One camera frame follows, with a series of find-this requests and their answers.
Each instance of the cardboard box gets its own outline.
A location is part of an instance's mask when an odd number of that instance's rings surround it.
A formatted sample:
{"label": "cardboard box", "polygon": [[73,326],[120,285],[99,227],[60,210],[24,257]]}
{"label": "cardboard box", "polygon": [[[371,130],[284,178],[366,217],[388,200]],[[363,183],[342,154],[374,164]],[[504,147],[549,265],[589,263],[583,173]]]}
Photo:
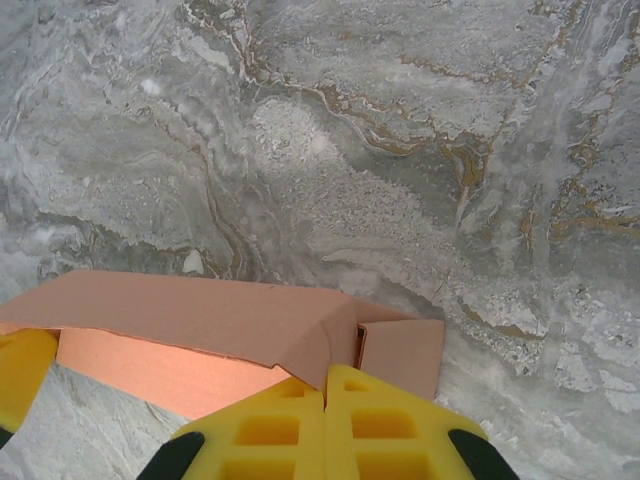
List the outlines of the cardboard box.
{"label": "cardboard box", "polygon": [[444,323],[316,288],[77,270],[0,305],[0,333],[45,328],[59,364],[198,418],[332,363],[426,399]]}

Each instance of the stone countertop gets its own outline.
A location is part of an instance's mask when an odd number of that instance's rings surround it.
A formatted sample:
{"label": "stone countertop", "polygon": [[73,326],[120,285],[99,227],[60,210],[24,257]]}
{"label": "stone countertop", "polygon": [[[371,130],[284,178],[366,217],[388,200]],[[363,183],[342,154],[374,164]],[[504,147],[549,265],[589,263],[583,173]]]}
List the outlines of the stone countertop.
{"label": "stone countertop", "polygon": [[[75,268],[448,322],[437,401],[524,479],[640,476],[629,0],[7,0],[0,301]],[[8,479],[130,479],[184,420],[53,368]]]}

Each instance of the marble surface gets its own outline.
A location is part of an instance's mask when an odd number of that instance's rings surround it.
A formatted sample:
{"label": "marble surface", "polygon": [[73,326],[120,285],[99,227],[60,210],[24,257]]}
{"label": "marble surface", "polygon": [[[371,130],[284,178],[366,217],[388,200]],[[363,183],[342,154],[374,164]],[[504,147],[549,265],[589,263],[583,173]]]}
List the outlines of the marble surface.
{"label": "marble surface", "polygon": [[[0,2],[0,301],[75,268],[446,319],[438,402],[524,479],[640,478],[637,0]],[[54,368],[11,480],[184,419]]]}

